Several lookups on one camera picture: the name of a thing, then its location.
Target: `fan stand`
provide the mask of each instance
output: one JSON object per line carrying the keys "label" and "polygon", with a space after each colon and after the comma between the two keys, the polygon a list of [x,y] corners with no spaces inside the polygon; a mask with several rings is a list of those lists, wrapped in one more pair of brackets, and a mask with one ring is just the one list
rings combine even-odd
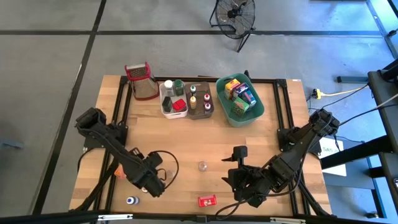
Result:
{"label": "fan stand", "polygon": [[[212,19],[213,16],[214,16],[214,12],[215,12],[216,9],[217,9],[217,5],[218,5],[218,2],[219,2],[219,1],[220,1],[220,0],[216,0],[216,5],[214,6],[213,12],[211,13],[211,16],[210,16],[210,19],[209,19],[209,24],[210,24],[211,27],[215,27],[215,26],[217,26],[217,27],[220,27],[220,26],[230,26],[230,25],[227,25],[227,24],[226,24],[226,25],[217,25],[217,24],[212,24],[212,23],[211,23],[211,19]],[[239,52],[241,51],[241,49],[243,48],[243,45],[246,43],[246,41],[247,41],[248,38],[250,37],[251,32],[254,31],[254,30],[255,30],[255,28],[253,28],[253,27],[250,28],[249,33],[246,34],[247,37],[246,37],[246,38],[242,37],[241,43],[239,44],[238,50],[236,51],[237,53],[239,53]]]}

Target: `wooden table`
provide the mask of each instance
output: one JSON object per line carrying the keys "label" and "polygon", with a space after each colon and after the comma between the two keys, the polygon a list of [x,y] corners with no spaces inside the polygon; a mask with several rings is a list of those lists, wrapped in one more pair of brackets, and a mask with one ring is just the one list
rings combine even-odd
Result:
{"label": "wooden table", "polygon": [[[96,107],[106,115],[108,122],[112,117],[114,102],[118,92],[120,76],[106,75],[103,78]],[[307,104],[300,80],[287,80],[294,124],[298,127],[308,123]],[[214,215],[220,208],[235,203],[231,187],[221,180],[227,176],[228,169],[237,167],[236,162],[222,162],[230,157],[233,147],[247,145],[248,157],[245,164],[262,166],[272,156],[279,153],[276,130],[279,128],[274,91],[270,84],[255,83],[254,87],[265,107],[264,114],[249,126],[231,127],[217,99],[215,83],[210,83],[215,111],[209,119],[190,118],[166,119],[160,111],[160,100],[137,101],[132,97],[127,125],[126,149],[138,147],[146,156],[155,150],[166,150],[175,154],[180,164],[180,172],[175,182],[159,197],[135,188],[126,179],[118,179],[114,189],[111,211],[134,213],[173,213]],[[284,102],[280,89],[281,102]],[[282,103],[285,127],[288,128],[287,115]],[[104,149],[95,149],[82,160],[76,180],[70,208],[79,206],[98,181]],[[171,156],[161,154],[164,162],[158,168],[175,172],[176,165]],[[198,170],[198,163],[206,161],[205,172]],[[317,202],[327,212],[331,212],[325,182],[319,160],[309,154],[304,166],[305,183]],[[108,186],[103,190],[100,208]],[[217,196],[217,205],[200,208],[197,198],[204,195]],[[138,196],[139,205],[128,205],[129,196]],[[303,213],[299,191],[296,191],[298,210]],[[241,205],[236,215],[278,215],[291,216],[289,196],[270,197],[259,207]]]}

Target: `yellow box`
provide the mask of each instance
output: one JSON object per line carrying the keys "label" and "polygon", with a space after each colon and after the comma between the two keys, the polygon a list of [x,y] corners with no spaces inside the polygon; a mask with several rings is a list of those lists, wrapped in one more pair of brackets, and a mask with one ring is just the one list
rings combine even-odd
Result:
{"label": "yellow box", "polygon": [[234,92],[234,88],[237,87],[239,84],[241,84],[239,81],[237,81],[237,79],[233,79],[231,80],[229,83],[225,84],[225,98],[227,99],[231,99],[232,98],[232,94]]}

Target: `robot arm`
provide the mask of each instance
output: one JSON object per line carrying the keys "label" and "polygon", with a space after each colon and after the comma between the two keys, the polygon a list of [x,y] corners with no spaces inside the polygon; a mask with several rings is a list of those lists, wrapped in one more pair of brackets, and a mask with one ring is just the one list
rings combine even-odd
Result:
{"label": "robot arm", "polygon": [[127,180],[139,189],[145,187],[153,197],[159,197],[165,190],[165,184],[158,178],[156,167],[163,160],[157,152],[151,152],[146,158],[138,149],[128,152],[117,139],[117,127],[106,124],[105,114],[90,108],[76,119],[78,132],[87,138],[95,138],[123,166]]}
{"label": "robot arm", "polygon": [[230,169],[228,178],[223,177],[232,187],[234,199],[239,202],[246,200],[257,208],[266,197],[271,196],[270,191],[281,192],[293,181],[297,171],[301,173],[305,155],[310,148],[322,137],[336,134],[339,123],[331,113],[318,110],[304,127],[278,130],[279,145],[283,152],[271,158],[263,167],[244,165],[243,158],[248,156],[247,147],[234,147],[232,156],[223,159],[238,162],[238,168]]}

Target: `white paper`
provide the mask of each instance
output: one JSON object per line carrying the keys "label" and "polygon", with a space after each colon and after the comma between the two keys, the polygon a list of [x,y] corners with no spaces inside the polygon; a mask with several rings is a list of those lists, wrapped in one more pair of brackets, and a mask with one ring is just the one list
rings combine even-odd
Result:
{"label": "white paper", "polygon": [[[321,140],[319,140],[319,143],[321,145],[321,150],[322,150],[321,155],[319,156],[320,159],[322,159],[326,156],[330,156],[336,152],[339,152],[334,139],[321,138]],[[338,144],[340,150],[344,150],[342,141],[337,140],[337,144]],[[347,176],[345,164],[324,169],[324,170],[322,170],[322,172],[325,172],[328,174],[341,175],[344,177]]]}

